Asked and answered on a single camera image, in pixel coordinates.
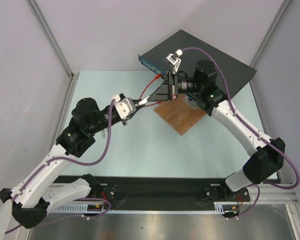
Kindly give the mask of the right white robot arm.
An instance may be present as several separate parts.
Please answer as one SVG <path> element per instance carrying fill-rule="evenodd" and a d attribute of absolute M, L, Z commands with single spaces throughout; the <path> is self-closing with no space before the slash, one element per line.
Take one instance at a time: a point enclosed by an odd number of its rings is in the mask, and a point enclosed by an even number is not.
<path fill-rule="evenodd" d="M 249 160 L 244 166 L 225 179 L 220 195 L 226 201 L 238 196 L 240 189 L 263 183 L 280 170 L 284 164 L 285 142 L 263 133 L 235 108 L 216 83 L 221 70 L 211 60 L 202 59 L 195 64 L 189 77 L 178 71 L 181 60 L 171 61 L 173 70 L 166 73 L 163 83 L 147 98 L 147 102 L 175 101 L 180 93 L 194 94 L 198 107 L 221 123 L 244 147 Z"/>

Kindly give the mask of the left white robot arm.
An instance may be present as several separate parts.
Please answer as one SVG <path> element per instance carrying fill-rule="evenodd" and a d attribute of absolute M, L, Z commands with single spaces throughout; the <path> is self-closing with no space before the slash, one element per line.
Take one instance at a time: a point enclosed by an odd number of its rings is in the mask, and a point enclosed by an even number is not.
<path fill-rule="evenodd" d="M 20 184 L 0 191 L 3 203 L 11 201 L 11 214 L 18 224 L 31 229 L 62 205 L 83 198 L 97 199 L 100 183 L 90 174 L 57 191 L 49 187 L 70 164 L 90 167 L 100 163 L 110 146 L 112 126 L 119 122 L 125 125 L 138 110 L 145 107 L 147 101 L 147 98 L 135 100 L 121 93 L 112 97 L 110 105 L 101 110 L 93 98 L 81 99 L 71 112 L 68 127 L 56 139 L 42 162 Z M 95 134 L 103 130 L 107 130 L 107 140 L 99 159 L 93 162 L 79 161 L 95 143 Z"/>

